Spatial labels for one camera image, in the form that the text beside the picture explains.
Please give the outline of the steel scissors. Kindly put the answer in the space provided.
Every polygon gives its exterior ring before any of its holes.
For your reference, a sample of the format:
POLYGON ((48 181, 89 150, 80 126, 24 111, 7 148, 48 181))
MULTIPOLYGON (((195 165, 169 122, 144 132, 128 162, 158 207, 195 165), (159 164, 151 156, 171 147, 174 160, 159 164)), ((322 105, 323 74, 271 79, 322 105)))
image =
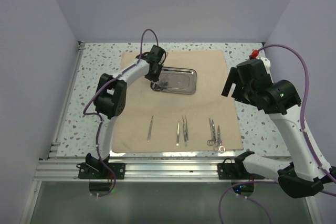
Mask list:
POLYGON ((222 138, 221 138, 221 129, 220 126, 217 127, 217 139, 214 144, 214 150, 218 151, 219 153, 224 153, 226 151, 225 147, 223 146, 222 138))

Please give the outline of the beige cloth wrap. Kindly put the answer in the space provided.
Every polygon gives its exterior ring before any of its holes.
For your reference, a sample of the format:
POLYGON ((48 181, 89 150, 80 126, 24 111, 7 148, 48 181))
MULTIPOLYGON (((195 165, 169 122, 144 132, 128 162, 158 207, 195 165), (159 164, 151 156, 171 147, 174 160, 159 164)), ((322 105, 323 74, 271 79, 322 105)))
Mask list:
POLYGON ((140 78, 127 88, 126 105, 113 128, 112 150, 115 153, 209 151, 209 119, 220 126, 225 149, 243 147, 235 102, 221 95, 228 71, 221 50, 176 51, 168 54, 165 66, 188 68, 197 72, 193 95, 156 92, 150 82, 140 78), (151 116, 151 140, 147 135, 151 116), (182 116, 187 117, 188 144, 184 145, 182 116), (176 146, 180 121, 180 144, 176 146))

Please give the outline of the steel forceps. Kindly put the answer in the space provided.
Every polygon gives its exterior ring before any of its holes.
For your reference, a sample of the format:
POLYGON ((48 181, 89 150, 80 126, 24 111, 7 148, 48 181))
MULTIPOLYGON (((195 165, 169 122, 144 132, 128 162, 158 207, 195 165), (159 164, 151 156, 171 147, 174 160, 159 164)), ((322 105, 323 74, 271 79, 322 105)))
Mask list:
POLYGON ((215 133, 215 125, 212 119, 209 119, 209 127, 211 131, 211 139, 207 140, 208 146, 213 146, 216 143, 216 133, 215 133))

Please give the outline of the steel tweezers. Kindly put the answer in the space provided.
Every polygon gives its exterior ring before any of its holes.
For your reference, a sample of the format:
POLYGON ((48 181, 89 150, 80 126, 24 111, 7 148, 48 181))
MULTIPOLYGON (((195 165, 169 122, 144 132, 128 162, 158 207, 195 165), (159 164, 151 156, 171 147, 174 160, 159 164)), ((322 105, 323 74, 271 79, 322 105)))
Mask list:
POLYGON ((187 117, 186 115, 182 116, 183 121, 183 134, 184 134, 184 145, 188 144, 188 127, 187 127, 187 117))
POLYGON ((176 146, 180 144, 180 121, 177 123, 177 130, 176 130, 176 146))

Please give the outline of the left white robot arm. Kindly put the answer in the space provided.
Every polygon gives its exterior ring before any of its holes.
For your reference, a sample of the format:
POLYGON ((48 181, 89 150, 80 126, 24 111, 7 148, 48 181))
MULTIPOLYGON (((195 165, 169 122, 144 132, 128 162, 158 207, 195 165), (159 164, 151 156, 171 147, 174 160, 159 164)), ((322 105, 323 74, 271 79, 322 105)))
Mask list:
POLYGON ((100 119, 94 150, 87 154, 85 161, 97 178, 104 178, 109 172, 107 163, 112 132, 118 116, 125 108, 127 88, 142 77, 157 82, 166 56, 163 48, 154 45, 149 52, 136 56, 134 62, 121 72, 101 75, 96 93, 83 111, 84 115, 96 115, 100 119))

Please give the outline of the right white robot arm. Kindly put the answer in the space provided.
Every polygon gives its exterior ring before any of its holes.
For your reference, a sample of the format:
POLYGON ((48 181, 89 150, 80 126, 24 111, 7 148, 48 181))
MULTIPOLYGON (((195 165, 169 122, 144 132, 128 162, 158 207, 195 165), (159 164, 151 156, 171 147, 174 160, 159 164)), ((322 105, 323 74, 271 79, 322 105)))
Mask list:
POLYGON ((230 178, 255 175, 271 179, 292 198, 314 196, 335 179, 335 167, 319 150, 304 119, 303 103, 288 80, 273 82, 261 59, 250 59, 232 67, 222 95, 232 92, 235 101, 255 106, 269 115, 282 136, 292 158, 282 162, 246 151, 232 163, 221 163, 230 178))

